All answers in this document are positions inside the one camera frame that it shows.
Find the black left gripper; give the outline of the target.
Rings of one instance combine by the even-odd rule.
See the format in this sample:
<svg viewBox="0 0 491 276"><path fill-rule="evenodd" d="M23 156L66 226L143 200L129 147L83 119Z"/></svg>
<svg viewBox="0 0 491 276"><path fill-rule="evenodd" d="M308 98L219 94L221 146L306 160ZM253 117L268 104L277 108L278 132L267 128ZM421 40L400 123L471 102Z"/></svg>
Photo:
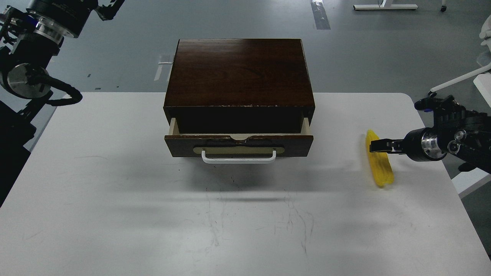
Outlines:
<svg viewBox="0 0 491 276"><path fill-rule="evenodd" d="M108 5L99 5L98 0L32 0L26 10L39 23L78 38L91 11L102 21L113 20L124 2L110 0Z"/></svg>

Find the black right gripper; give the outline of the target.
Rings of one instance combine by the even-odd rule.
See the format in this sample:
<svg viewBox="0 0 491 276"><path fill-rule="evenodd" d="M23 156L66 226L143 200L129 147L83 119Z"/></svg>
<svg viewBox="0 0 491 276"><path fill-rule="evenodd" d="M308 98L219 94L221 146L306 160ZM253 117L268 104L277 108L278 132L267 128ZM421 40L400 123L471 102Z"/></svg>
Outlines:
<svg viewBox="0 0 491 276"><path fill-rule="evenodd" d="M373 140L369 152L407 155L413 161L440 161L447 156L438 145L434 128L412 130L403 139Z"/></svg>

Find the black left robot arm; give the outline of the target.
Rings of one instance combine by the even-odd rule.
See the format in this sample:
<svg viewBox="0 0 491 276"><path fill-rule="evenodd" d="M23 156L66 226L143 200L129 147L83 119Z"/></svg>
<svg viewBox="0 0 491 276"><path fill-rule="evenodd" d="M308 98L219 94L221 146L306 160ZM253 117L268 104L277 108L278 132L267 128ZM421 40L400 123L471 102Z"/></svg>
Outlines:
<svg viewBox="0 0 491 276"><path fill-rule="evenodd" d="M112 20L123 5L111 0L32 0L26 12L7 6L1 14L1 86L29 103L19 115L30 120L45 105L73 105L82 100L79 90L51 77L46 68L58 55L66 36L78 38L95 11Z"/></svg>

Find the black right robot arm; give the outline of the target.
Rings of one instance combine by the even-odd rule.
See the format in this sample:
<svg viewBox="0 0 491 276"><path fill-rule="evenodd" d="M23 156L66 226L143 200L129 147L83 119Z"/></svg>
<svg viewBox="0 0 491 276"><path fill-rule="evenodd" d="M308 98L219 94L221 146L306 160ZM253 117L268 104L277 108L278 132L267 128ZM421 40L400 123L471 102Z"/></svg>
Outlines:
<svg viewBox="0 0 491 276"><path fill-rule="evenodd" d="M489 115L467 110L452 95L438 99L435 93L417 101L414 107L433 113L433 127L412 130L403 139L374 140L369 143L369 151L406 155L414 161L440 161L450 154L463 161L460 172L479 168L490 173Z"/></svg>

